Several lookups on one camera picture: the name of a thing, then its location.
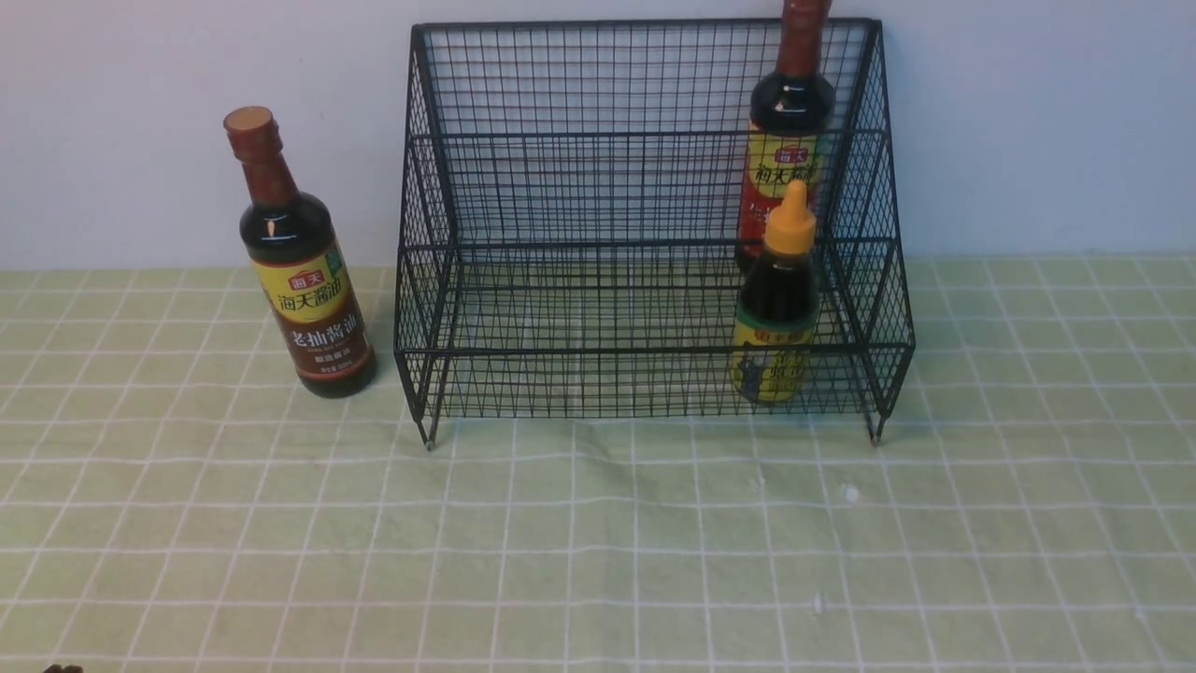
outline metal wire basket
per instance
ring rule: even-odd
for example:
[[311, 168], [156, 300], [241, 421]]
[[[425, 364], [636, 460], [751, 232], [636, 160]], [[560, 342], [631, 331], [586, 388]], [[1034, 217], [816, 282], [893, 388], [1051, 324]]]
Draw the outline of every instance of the metal wire basket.
[[752, 86], [775, 20], [416, 25], [395, 359], [441, 417], [862, 414], [914, 353], [879, 22], [831, 19], [822, 318], [783, 406], [730, 386]]

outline yellow bottle cap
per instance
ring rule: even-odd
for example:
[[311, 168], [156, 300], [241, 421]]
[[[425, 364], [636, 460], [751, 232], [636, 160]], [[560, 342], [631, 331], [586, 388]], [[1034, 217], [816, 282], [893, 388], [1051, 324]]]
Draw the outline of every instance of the yellow bottle cap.
[[814, 246], [814, 213], [806, 207], [806, 183], [794, 179], [781, 204], [768, 213], [764, 245], [779, 255], [804, 255]]

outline bottle neck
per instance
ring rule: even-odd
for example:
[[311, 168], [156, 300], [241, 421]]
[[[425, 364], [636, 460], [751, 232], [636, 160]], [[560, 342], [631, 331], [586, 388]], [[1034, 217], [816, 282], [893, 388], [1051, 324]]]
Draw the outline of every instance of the bottle neck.
[[818, 74], [822, 29], [829, 8], [828, 0], [785, 0], [776, 72], [792, 79]]
[[793, 268], [810, 263], [810, 250], [798, 253], [781, 253], [767, 245], [764, 250], [768, 252], [769, 263], [777, 268]]
[[299, 195], [286, 159], [277, 154], [263, 161], [243, 161], [249, 197], [260, 206], [285, 206]]

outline soy sauce bottle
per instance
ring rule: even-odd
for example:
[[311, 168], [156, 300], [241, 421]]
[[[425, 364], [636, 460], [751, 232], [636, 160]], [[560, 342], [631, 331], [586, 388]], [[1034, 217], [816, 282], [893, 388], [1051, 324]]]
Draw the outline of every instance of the soy sauce bottle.
[[751, 135], [739, 201], [736, 263], [748, 273], [768, 213], [781, 203], [786, 185], [806, 183], [811, 208], [818, 196], [823, 155], [818, 136], [830, 126], [835, 88], [820, 74], [823, 26], [831, 0], [785, 0], [776, 67], [756, 84], [749, 110]]
[[773, 347], [737, 351], [731, 359], [731, 384], [752, 404], [787, 403], [805, 378], [806, 354], [775, 349], [810, 344], [818, 324], [812, 255], [817, 222], [806, 194], [800, 179], [786, 186], [781, 204], [768, 215], [763, 250], [736, 302], [736, 347]]
[[295, 186], [270, 110], [233, 110], [224, 127], [252, 201], [240, 216], [240, 238], [299, 381], [322, 398], [352, 396], [373, 381], [378, 363], [332, 218]]

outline bottle label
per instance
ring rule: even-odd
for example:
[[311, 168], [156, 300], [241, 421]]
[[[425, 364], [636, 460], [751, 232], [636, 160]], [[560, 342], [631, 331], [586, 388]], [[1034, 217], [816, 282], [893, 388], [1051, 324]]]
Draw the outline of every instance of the bottle label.
[[[737, 347], [799, 347], [813, 341], [814, 320], [767, 324], [736, 311]], [[751, 403], [775, 405], [792, 399], [806, 373], [806, 354], [797, 350], [737, 351], [731, 356], [731, 384]]]
[[[785, 188], [794, 179], [805, 181], [806, 203], [811, 210], [814, 209], [823, 176], [817, 135], [783, 137], [762, 134], [756, 124], [751, 124], [751, 130], [739, 209], [740, 240], [764, 237], [768, 213], [781, 204]], [[744, 247], [752, 255], [758, 255], [761, 250], [759, 243], [749, 243]]]
[[340, 379], [365, 366], [365, 319], [335, 241], [299, 263], [252, 263], [301, 377]]

